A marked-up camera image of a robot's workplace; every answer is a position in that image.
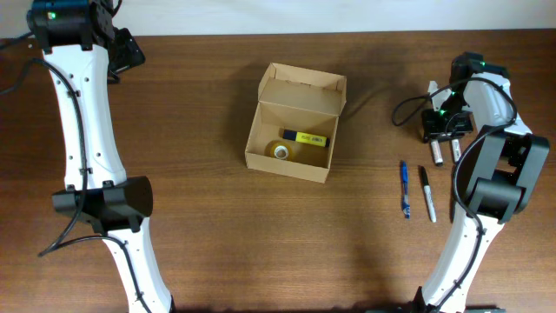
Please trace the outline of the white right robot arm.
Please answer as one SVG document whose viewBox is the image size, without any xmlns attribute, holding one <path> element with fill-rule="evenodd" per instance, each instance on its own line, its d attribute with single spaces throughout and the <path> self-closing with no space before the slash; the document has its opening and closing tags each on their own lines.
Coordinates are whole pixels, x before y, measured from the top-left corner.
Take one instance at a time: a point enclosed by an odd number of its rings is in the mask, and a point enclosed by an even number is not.
<svg viewBox="0 0 556 313">
<path fill-rule="evenodd" d="M 414 312 L 463 312 L 489 245 L 528 204 L 550 145 L 520 118 L 506 68 L 465 52 L 451 63 L 449 84 L 429 84 L 433 106 L 421 113 L 426 143 L 478 136 L 457 154 L 453 226 L 434 272 L 418 288 Z"/>
</svg>

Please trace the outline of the yellow highlighter marker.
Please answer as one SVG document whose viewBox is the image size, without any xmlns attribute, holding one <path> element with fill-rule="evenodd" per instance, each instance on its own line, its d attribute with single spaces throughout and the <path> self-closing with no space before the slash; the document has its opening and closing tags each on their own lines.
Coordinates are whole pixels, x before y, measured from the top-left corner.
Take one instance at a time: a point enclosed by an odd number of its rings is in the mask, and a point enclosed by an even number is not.
<svg viewBox="0 0 556 313">
<path fill-rule="evenodd" d="M 330 145 L 330 139 L 328 137 L 317 136 L 295 130 L 284 130 L 282 133 L 282 138 L 297 143 L 305 143 L 322 148 L 327 148 Z"/>
</svg>

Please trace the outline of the blue white marker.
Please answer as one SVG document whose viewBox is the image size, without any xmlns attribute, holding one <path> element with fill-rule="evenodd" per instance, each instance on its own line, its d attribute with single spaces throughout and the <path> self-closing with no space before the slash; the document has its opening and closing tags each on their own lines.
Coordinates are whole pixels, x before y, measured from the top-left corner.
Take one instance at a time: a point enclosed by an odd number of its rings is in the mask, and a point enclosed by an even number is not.
<svg viewBox="0 0 556 313">
<path fill-rule="evenodd" d="M 453 152 L 453 161 L 457 163 L 461 158 L 460 141 L 457 138 L 453 139 L 451 141 L 451 146 Z"/>
</svg>

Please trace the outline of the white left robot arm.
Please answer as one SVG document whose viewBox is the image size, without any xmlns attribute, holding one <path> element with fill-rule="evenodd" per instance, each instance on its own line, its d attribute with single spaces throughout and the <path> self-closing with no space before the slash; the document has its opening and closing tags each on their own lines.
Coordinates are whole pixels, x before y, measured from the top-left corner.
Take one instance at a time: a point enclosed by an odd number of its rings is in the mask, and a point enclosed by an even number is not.
<svg viewBox="0 0 556 313">
<path fill-rule="evenodd" d="M 55 87 L 65 146 L 64 188 L 53 194 L 55 211 L 69 216 L 45 254 L 76 244 L 67 236 L 77 223 L 112 255 L 130 312 L 172 312 L 174 299 L 162 280 L 150 238 L 153 192 L 145 176 L 129 177 L 116 147 L 108 86 L 144 63 L 126 28 L 113 18 L 113 1 L 36 0 L 27 23 L 43 52 Z"/>
</svg>

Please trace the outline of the brown cardboard box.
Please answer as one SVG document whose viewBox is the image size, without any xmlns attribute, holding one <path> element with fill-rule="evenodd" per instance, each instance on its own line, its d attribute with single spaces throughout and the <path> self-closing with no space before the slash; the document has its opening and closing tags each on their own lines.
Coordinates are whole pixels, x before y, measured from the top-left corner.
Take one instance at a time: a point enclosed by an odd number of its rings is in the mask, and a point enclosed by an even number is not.
<svg viewBox="0 0 556 313">
<path fill-rule="evenodd" d="M 338 122 L 347 101 L 347 78 L 333 73 L 271 63 L 258 86 L 257 107 L 245 148 L 250 170 L 325 183 L 334 153 Z M 282 138 L 284 130 L 328 137 L 322 148 Z M 295 160 L 265 154 L 274 140 L 291 143 Z"/>
</svg>

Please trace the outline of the black white marker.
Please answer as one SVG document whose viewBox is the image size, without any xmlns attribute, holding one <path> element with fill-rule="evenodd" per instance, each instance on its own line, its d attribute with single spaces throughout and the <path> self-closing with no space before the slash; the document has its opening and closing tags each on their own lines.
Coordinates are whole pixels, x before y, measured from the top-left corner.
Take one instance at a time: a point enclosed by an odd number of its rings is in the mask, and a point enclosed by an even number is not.
<svg viewBox="0 0 556 313">
<path fill-rule="evenodd" d="M 437 140 L 432 140 L 430 142 L 432 156 L 434 164 L 436 166 L 442 166 L 444 163 L 443 157 L 441 155 L 440 143 Z"/>
</svg>

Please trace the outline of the yellow tape roll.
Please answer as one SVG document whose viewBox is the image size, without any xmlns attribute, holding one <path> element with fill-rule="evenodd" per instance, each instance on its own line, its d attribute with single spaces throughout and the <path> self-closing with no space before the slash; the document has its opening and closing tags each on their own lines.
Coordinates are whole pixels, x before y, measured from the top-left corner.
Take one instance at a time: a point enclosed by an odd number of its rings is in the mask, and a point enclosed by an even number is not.
<svg viewBox="0 0 556 313">
<path fill-rule="evenodd" d="M 265 148 L 265 154 L 274 159 L 293 162 L 295 160 L 295 147 L 286 141 L 274 140 Z"/>
</svg>

